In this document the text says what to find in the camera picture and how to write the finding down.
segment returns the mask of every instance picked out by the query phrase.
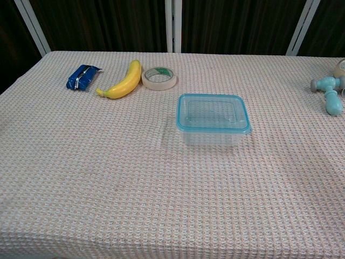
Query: transparent box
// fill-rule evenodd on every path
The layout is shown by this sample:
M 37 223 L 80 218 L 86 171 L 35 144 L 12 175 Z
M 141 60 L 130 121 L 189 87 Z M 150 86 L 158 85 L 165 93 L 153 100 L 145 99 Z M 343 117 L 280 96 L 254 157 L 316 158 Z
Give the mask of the transparent box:
M 176 126 L 187 145 L 233 146 L 252 131 L 242 98 L 226 94 L 181 95 Z

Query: dark curtain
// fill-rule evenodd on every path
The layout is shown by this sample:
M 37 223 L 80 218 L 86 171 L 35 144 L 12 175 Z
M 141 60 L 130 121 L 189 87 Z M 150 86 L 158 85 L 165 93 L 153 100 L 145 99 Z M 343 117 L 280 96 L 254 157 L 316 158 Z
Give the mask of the dark curtain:
M 182 52 L 285 55 L 305 0 L 183 0 Z
M 51 50 L 166 52 L 163 0 L 30 0 Z
M 0 8 L 0 93 L 31 68 L 41 55 L 15 1 L 2 0 Z
M 320 2 L 298 55 L 345 57 L 344 0 Z

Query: yellow banana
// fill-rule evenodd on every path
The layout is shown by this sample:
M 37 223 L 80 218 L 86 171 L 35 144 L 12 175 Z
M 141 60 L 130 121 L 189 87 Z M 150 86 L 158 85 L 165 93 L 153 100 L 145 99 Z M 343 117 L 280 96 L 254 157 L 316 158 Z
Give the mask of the yellow banana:
M 141 65 L 138 60 L 134 60 L 129 64 L 126 77 L 117 85 L 113 85 L 107 91 L 97 88 L 96 92 L 102 97 L 111 99 L 121 98 L 136 88 L 141 77 Z

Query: background wall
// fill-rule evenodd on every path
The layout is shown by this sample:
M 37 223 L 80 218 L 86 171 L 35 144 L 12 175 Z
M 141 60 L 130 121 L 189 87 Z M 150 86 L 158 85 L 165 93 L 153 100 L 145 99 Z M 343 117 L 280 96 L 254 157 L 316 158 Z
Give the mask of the background wall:
M 322 0 L 299 56 L 345 57 L 345 1 Z
M 162 0 L 30 0 L 51 50 L 166 52 Z
M 0 94 L 41 59 L 13 0 L 0 8 Z
M 183 0 L 182 4 L 182 52 L 285 55 L 305 1 Z

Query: white pole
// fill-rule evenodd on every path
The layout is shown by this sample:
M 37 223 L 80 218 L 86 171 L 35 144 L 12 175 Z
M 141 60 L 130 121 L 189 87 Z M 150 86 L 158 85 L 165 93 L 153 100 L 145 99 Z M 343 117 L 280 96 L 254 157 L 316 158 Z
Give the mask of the white pole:
M 297 56 L 300 46 L 312 22 L 314 14 L 319 6 L 320 0 L 307 0 L 301 13 L 300 19 L 291 38 L 286 56 Z
M 165 0 L 165 30 L 167 31 L 167 49 L 173 51 L 173 11 L 171 0 Z
M 181 53 L 182 46 L 182 0 L 174 0 L 174 47 L 176 53 Z
M 22 18 L 35 42 L 39 53 L 43 57 L 47 53 L 51 52 L 49 44 L 44 36 L 41 26 L 37 20 L 35 13 L 29 0 L 15 0 L 17 8 L 22 15 Z

